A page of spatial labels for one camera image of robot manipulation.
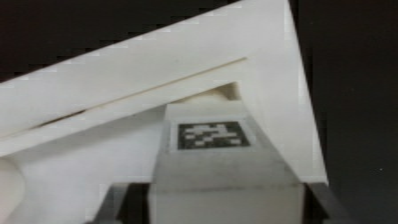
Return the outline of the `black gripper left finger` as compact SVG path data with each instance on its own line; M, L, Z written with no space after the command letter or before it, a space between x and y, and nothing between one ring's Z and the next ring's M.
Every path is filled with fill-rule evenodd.
M152 224L148 195L148 183L116 183L88 224Z

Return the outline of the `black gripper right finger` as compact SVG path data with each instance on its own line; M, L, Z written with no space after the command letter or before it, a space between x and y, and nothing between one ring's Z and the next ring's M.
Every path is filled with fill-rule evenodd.
M356 224L326 183L308 183L303 224Z

